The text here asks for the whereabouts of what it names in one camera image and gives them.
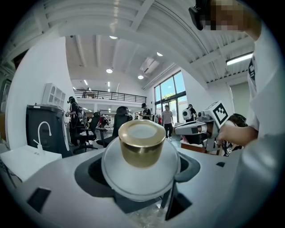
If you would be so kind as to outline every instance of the white faucet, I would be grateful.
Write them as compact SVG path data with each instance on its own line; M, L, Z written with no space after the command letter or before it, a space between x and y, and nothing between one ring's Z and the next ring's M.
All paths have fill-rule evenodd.
M46 122L46 121L41 122L40 125L39 125L39 127L37 128L37 136L38 136L38 138L39 138L39 142L37 142L36 140L34 140L34 141L37 143L37 148L38 148L39 150L43 150L43 147L42 147L42 145L41 145L41 139L40 139L40 127L41 127L41 125L42 125L43 123L46 123L46 124L49 126L49 123L48 123L48 122Z

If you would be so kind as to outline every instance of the gold metallic object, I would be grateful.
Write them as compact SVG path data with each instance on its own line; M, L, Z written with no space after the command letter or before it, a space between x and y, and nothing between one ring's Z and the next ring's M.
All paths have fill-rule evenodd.
M158 161L165 139L163 126L150 120L132 120L124 123L118 134L123 157L130 165L146 168Z

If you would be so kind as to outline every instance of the balcony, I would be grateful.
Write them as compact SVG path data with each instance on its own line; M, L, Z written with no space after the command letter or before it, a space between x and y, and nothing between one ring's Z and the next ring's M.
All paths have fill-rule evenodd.
M75 90L74 93L77 98L107 99L114 101L137 102L137 103L146 103L147 101L146 97L138 95L121 94L121 93L106 92L99 90Z

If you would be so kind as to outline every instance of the ceiling light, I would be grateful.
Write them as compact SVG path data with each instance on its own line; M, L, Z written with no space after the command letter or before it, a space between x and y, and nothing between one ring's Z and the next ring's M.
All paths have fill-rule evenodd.
M244 55L240 55L238 57L229 59L229 60L226 61L226 64L229 66L231 64L234 64L234 63L246 60L246 59L250 59L252 57L252 54L253 54L253 52L250 52L250 53L246 53Z

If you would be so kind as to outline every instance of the tube light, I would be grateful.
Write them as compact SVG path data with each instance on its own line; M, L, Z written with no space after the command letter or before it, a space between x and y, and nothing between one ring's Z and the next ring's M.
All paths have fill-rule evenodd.
M235 58L232 58L232 59L229 59L226 61L226 64L229 66L231 64L234 64L234 63L237 63L237 62L240 62L240 61L243 61L243 60L246 60L246 59L250 59L253 55L253 52L250 52L250 53L246 53L244 55L240 55L238 57L235 57Z

